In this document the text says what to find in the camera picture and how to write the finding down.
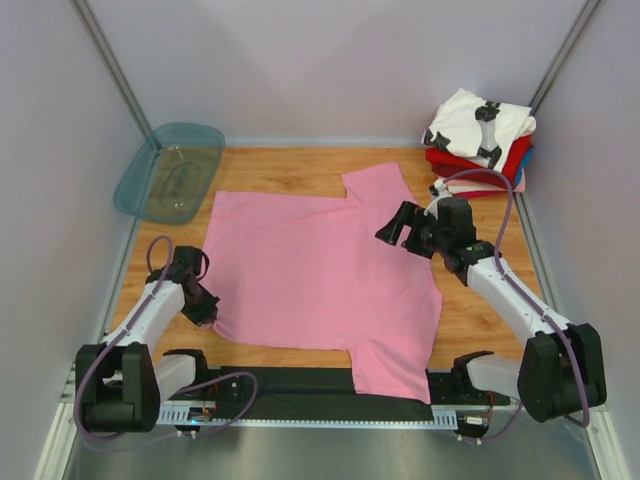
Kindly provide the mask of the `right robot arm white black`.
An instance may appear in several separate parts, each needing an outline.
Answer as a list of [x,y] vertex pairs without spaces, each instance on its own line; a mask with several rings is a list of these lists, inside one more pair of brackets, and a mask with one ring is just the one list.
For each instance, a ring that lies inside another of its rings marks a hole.
[[536,421],[582,413],[607,400],[602,343],[588,323],[576,325],[544,303],[509,267],[496,245],[478,238],[464,198],[440,196],[428,207],[403,202],[375,234],[389,245],[432,258],[498,313],[524,346],[520,361],[480,351],[458,358],[452,395],[475,402],[486,391],[519,401]]

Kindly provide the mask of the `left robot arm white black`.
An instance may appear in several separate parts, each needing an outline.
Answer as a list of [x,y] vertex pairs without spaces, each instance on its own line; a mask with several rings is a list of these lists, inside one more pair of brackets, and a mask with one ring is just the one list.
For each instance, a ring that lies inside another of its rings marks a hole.
[[196,326],[216,320],[219,298],[202,284],[209,258],[199,248],[177,246],[171,262],[152,271],[143,294],[125,320],[97,344],[85,344],[75,359],[74,421],[89,435],[148,432],[161,405],[180,393],[199,401],[211,378],[204,352],[174,349],[155,364],[152,353],[177,315]]

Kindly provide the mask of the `pink t shirt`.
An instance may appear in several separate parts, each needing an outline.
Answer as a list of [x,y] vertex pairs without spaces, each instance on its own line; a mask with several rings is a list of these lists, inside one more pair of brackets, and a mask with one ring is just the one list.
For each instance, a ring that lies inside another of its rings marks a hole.
[[216,194],[203,244],[214,329],[241,344],[345,350],[358,393],[429,403],[442,296],[427,259],[376,238],[411,193],[395,163],[342,182],[342,198]]

